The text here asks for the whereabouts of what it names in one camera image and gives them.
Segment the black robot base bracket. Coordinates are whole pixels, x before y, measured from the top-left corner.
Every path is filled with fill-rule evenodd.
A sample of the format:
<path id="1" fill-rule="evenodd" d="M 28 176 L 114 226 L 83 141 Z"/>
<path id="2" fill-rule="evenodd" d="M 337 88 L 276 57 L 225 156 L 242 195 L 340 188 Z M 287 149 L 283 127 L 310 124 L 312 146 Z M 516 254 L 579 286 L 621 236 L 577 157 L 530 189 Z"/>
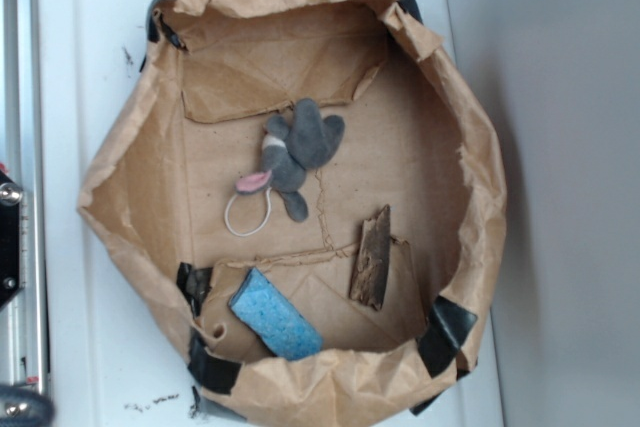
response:
<path id="1" fill-rule="evenodd" d="M 22 287 L 22 200 L 22 188 L 9 177 L 6 165 L 1 163 L 1 309 Z"/>

